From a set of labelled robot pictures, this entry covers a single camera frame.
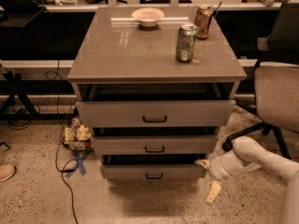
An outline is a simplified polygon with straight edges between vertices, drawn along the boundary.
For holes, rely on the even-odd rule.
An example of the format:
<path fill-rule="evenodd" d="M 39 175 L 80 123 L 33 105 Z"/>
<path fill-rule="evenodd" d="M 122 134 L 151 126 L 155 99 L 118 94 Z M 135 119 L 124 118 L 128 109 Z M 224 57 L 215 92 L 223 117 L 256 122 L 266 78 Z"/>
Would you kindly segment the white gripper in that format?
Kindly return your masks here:
<path fill-rule="evenodd" d="M 238 173 L 251 172 L 260 168 L 260 165 L 255 162 L 242 160 L 232 150 L 211 161 L 196 160 L 195 164 L 208 170 L 210 176 L 215 179 L 210 182 L 210 189 L 206 196 L 207 203 L 216 200 L 221 192 L 221 182 L 227 181 Z"/>

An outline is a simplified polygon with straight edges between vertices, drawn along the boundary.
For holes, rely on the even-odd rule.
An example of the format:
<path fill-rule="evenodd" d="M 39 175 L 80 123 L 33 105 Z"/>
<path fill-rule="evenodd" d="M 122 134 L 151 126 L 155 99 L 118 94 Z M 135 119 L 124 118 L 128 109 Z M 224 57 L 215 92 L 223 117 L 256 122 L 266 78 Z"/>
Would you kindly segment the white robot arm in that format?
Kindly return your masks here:
<path fill-rule="evenodd" d="M 241 136 L 233 148 L 212 160 L 196 160 L 211 177 L 206 201 L 212 203 L 221 191 L 221 183 L 240 172 L 264 168 L 286 185 L 279 224 L 299 224 L 299 163 L 264 149 L 254 139 Z"/>

